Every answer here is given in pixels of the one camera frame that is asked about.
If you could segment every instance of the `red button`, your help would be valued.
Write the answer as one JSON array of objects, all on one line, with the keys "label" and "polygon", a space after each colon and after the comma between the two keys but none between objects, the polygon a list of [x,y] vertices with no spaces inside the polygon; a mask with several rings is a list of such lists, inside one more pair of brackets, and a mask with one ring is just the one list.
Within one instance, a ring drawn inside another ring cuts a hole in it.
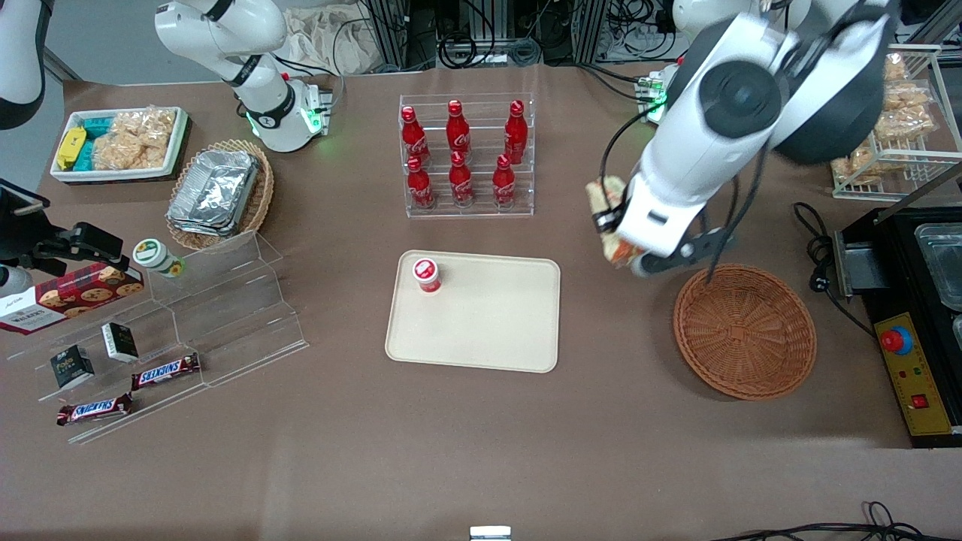
[{"label": "red button", "polygon": [[903,339],[901,333],[896,330],[889,329],[883,332],[880,338],[882,340],[882,347],[885,348],[886,351],[895,353],[905,347],[905,339]]}]

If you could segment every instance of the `white plastic tray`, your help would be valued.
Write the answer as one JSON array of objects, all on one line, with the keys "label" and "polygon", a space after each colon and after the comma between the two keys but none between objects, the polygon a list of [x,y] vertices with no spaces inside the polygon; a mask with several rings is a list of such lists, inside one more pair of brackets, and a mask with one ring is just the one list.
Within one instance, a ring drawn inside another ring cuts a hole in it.
[{"label": "white plastic tray", "polygon": [[[50,175],[65,184],[109,184],[117,181],[141,180],[169,175],[173,172],[174,166],[177,164],[181,141],[184,139],[184,132],[187,130],[188,114],[180,107],[162,106],[161,108],[173,109],[177,113],[177,117],[174,118],[173,131],[170,133],[170,141],[167,142],[167,155],[164,157],[164,164],[162,166],[152,167],[150,169],[124,169],[120,171],[64,171],[57,165],[57,156],[55,153],[54,159],[50,163]],[[114,116],[117,113],[144,111],[144,109],[145,108],[142,107],[135,109],[103,109],[100,111],[78,111],[77,113],[71,113],[70,117],[66,120],[63,133],[57,140],[57,146],[55,148],[60,148],[61,142],[63,142],[63,138],[66,137],[66,132],[69,131],[70,128],[79,126],[83,120],[87,118]]]},{"label": "white plastic tray", "polygon": [[[438,263],[424,293],[411,266]],[[549,259],[411,250],[397,264],[384,350],[395,361],[543,374],[558,362],[561,269]]]}]

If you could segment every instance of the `teal package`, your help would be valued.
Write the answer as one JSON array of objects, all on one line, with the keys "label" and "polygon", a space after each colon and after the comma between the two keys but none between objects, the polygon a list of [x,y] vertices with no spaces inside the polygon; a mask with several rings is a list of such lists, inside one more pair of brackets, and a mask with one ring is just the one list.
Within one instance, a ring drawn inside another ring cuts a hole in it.
[{"label": "teal package", "polygon": [[114,119],[110,118],[109,116],[104,116],[101,118],[87,118],[84,120],[84,129],[87,130],[87,135],[89,138],[96,139],[110,131],[111,123],[113,121]]},{"label": "teal package", "polygon": [[80,155],[73,165],[75,171],[93,171],[93,141],[87,141],[80,147]]}]

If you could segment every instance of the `snickers bar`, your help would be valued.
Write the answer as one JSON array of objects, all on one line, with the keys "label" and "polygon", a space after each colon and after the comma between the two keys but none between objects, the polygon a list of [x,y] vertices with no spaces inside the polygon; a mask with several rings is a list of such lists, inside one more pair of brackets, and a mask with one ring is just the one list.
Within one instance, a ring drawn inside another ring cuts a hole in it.
[{"label": "snickers bar", "polygon": [[197,354],[192,353],[183,359],[178,359],[172,363],[167,363],[161,365],[153,370],[148,370],[147,372],[141,374],[131,375],[131,391],[137,391],[141,387],[147,385],[156,385],[163,381],[167,381],[174,376],[181,374],[188,374],[191,372],[197,372],[200,370],[200,362],[197,360]]},{"label": "snickers bar", "polygon": [[92,419],[109,419],[128,415],[133,411],[134,400],[130,393],[116,399],[101,400],[77,406],[64,406],[57,414],[57,424],[60,426],[73,425],[81,421]]}]

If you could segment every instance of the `aluminum foil container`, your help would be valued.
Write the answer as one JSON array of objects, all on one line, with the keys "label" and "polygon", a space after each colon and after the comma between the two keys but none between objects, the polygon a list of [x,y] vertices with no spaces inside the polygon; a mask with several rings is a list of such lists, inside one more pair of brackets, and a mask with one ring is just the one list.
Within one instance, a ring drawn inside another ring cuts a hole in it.
[{"label": "aluminum foil container", "polygon": [[174,227],[192,233],[235,234],[259,166],[255,157],[242,151],[202,152],[171,201],[167,219]]}]

